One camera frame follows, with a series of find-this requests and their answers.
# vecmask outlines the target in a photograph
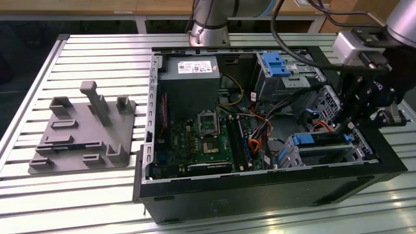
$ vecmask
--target table leg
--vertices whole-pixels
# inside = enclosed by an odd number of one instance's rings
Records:
[[[326,22],[326,16],[317,16],[315,20],[311,24],[309,33],[319,33],[321,28],[323,27],[323,24]]]
[[[138,27],[138,32],[139,34],[147,34],[147,28],[146,28],[146,16],[135,16],[135,21],[137,21],[137,27]]]

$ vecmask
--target blue plastic tab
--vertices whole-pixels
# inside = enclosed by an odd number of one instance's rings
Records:
[[[307,111],[311,113],[311,114],[321,114],[321,111],[314,111],[311,109],[307,109]]]
[[[301,144],[315,144],[313,134],[299,134],[297,137],[301,141]]]
[[[293,136],[293,139],[294,139],[294,143],[295,143],[295,145],[299,145],[299,144],[301,144],[301,141],[299,141],[298,136]]]
[[[265,53],[263,61],[273,77],[289,77],[293,75],[291,71],[287,70],[286,60],[279,53]]]
[[[351,136],[347,136],[346,134],[345,134],[345,138],[346,138],[349,143],[353,141]]]
[[[279,157],[278,157],[278,159],[277,159],[274,164],[279,163],[281,159],[285,157],[286,154],[287,154],[287,149],[282,150],[281,155],[279,155]]]

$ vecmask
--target yellow wire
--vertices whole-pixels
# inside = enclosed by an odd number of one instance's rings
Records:
[[[227,75],[227,74],[223,74],[223,75],[227,76],[227,77],[237,83],[237,85],[238,85],[239,88],[241,88],[242,94],[241,94],[241,98],[239,98],[238,101],[235,101],[234,103],[219,104],[219,106],[234,106],[234,105],[237,105],[237,104],[239,104],[239,103],[242,102],[242,100],[243,100],[243,95],[245,95],[245,90],[243,90],[242,85],[239,84],[239,82],[235,80],[235,78],[233,78],[233,77],[231,77],[230,75]]]

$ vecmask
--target red cable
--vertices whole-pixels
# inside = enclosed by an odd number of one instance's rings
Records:
[[[165,95],[162,95],[162,115],[163,115],[163,126],[162,126],[162,131],[159,134],[159,139],[162,139],[162,134],[166,129],[166,122],[167,122],[167,116],[165,114]]]

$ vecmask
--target power supply label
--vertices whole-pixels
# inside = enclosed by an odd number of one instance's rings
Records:
[[[178,63],[179,74],[213,72],[211,61],[183,61]]]

